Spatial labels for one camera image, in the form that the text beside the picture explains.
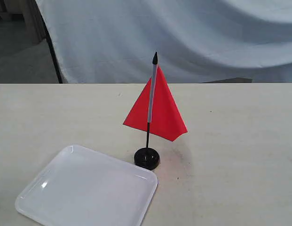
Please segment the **red flag on pole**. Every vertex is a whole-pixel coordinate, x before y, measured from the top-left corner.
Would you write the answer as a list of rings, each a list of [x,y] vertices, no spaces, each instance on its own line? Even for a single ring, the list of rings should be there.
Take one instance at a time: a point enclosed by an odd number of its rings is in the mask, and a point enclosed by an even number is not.
[[[152,76],[123,124],[174,141],[188,130],[158,64],[157,53],[152,64]]]

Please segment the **white backdrop cloth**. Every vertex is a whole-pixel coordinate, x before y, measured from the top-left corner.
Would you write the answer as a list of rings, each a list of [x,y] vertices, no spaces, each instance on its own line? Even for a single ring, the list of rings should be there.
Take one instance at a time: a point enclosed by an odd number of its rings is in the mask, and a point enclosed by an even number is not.
[[[39,0],[68,83],[292,82],[292,0]]]

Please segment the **white square plastic tray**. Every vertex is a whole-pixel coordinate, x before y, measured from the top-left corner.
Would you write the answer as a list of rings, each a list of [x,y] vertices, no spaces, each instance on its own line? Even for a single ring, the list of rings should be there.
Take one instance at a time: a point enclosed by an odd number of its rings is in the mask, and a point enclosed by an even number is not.
[[[18,213],[44,226],[139,226],[158,185],[150,170],[79,145],[18,195]]]

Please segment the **black backdrop stand pole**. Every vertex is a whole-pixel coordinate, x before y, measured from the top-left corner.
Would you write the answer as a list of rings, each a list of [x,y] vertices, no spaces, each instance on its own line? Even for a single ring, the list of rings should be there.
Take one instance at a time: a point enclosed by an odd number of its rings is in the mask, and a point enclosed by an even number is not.
[[[56,57],[56,54],[55,54],[55,49],[54,49],[54,46],[53,46],[53,43],[52,43],[52,39],[50,37],[47,25],[45,23],[44,16],[42,15],[41,9],[39,7],[39,1],[36,0],[35,2],[37,4],[37,8],[38,8],[38,11],[40,13],[41,20],[42,20],[42,23],[43,23],[43,27],[44,27],[44,30],[45,30],[45,37],[46,37],[46,41],[47,41],[47,44],[48,44],[49,52],[50,52],[50,55],[51,55],[51,59],[52,59],[53,65],[54,65],[54,69],[55,69],[55,73],[56,73],[56,77],[57,77],[58,83],[59,84],[63,84],[63,77],[61,75],[61,70],[60,70],[59,63],[58,63],[58,60],[57,60],[57,57]]]

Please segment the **wooden furniture in background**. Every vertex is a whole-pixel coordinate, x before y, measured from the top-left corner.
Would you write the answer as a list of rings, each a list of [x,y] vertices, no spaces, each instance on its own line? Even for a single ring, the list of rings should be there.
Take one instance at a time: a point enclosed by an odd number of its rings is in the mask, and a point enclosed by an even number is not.
[[[1,21],[24,21],[34,44],[46,37],[43,19],[35,0],[0,0]]]

